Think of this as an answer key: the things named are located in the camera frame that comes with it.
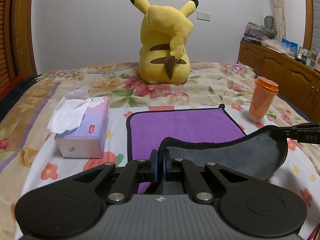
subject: white tissue paper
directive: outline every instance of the white tissue paper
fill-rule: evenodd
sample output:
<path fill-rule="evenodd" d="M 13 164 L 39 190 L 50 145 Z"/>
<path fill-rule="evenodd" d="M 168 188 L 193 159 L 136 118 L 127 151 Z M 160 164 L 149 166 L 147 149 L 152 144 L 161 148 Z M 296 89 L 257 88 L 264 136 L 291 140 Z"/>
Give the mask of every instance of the white tissue paper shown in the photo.
<path fill-rule="evenodd" d="M 78 128 L 90 101 L 87 87 L 67 93 L 54 109 L 47 127 L 48 130 L 61 134 L 67 130 L 73 131 Z"/>

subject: cabinet door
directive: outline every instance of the cabinet door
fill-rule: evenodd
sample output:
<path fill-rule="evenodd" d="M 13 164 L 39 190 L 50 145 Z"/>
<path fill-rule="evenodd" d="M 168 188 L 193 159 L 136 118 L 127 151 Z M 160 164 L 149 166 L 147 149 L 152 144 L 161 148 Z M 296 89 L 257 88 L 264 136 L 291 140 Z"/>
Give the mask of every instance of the cabinet door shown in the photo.
<path fill-rule="evenodd" d="M 253 46 L 241 43 L 238 62 L 241 62 L 242 64 L 247 65 L 249 67 L 252 67 L 254 70 L 261 73 L 261 68 L 257 64 L 258 62 L 257 60 L 260 57 L 259 52 L 260 52 L 259 49 Z"/>
<path fill-rule="evenodd" d="M 318 85 L 315 88 L 314 95 L 311 96 L 311 107 L 310 107 L 310 114 L 309 118 L 313 122 L 320 121 L 320 81 L 318 81 Z"/>
<path fill-rule="evenodd" d="M 306 115 L 309 115 L 318 78 L 295 64 L 288 64 L 287 69 L 283 82 L 283 96 Z"/>
<path fill-rule="evenodd" d="M 284 87 L 281 84 L 285 75 L 285 64 L 286 61 L 281 57 L 268 52 L 263 52 L 263 55 L 259 57 L 259 65 L 262 69 L 261 76 L 276 82 L 279 85 L 280 95 L 284 93 Z"/>

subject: tissue box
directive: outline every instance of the tissue box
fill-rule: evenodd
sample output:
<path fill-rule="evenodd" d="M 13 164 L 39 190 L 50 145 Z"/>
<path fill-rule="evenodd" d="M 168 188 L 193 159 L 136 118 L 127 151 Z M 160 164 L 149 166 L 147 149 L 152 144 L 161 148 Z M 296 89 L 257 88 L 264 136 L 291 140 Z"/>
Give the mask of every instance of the tissue box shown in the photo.
<path fill-rule="evenodd" d="M 108 97 L 90 99 L 80 126 L 54 137 L 64 158 L 102 157 L 108 128 Z"/>

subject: wall outlet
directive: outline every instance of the wall outlet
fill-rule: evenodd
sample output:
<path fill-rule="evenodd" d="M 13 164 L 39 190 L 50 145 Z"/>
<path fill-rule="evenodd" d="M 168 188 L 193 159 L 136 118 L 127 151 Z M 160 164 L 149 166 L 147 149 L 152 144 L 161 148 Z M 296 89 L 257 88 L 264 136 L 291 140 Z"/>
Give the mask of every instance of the wall outlet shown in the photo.
<path fill-rule="evenodd" d="M 210 14 L 197 12 L 197 19 L 210 22 Z"/>

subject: orange lid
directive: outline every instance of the orange lid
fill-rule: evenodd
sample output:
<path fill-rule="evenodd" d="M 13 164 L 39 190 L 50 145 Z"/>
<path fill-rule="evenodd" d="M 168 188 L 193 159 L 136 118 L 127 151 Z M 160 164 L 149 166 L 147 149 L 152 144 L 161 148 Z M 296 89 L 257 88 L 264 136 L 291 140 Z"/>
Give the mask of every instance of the orange lid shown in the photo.
<path fill-rule="evenodd" d="M 279 85 L 272 80 L 266 79 L 264 77 L 257 77 L 255 83 L 259 85 L 260 87 L 264 88 L 265 90 L 268 90 L 273 93 L 279 92 Z"/>

